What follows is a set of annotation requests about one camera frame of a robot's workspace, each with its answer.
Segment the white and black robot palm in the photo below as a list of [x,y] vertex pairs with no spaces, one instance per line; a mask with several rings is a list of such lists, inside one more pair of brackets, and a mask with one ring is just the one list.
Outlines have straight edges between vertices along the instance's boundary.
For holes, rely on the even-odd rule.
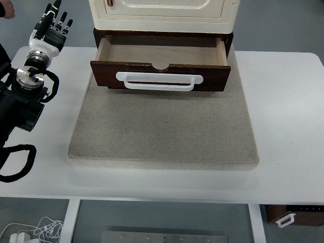
[[72,26],[73,20],[69,19],[63,30],[59,32],[58,30],[62,29],[67,16],[67,12],[63,12],[58,23],[56,23],[53,28],[49,28],[54,16],[57,16],[59,12],[61,3],[62,0],[55,0],[53,4],[47,5],[45,15],[42,17],[41,22],[38,23],[37,29],[32,31],[29,38],[30,50],[28,52],[28,57],[36,54],[40,54],[44,57],[56,57],[63,49],[66,36]]

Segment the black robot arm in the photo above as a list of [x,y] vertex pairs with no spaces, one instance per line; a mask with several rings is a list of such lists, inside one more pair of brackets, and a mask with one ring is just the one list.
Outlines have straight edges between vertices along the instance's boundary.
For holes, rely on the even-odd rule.
[[66,12],[56,21],[60,5],[61,1],[48,4],[29,39],[30,50],[24,65],[13,68],[6,62],[1,66],[1,77],[7,77],[1,82],[1,146],[15,127],[33,130],[44,104],[58,92],[59,78],[48,68],[63,49],[73,23],[69,20],[64,24]]

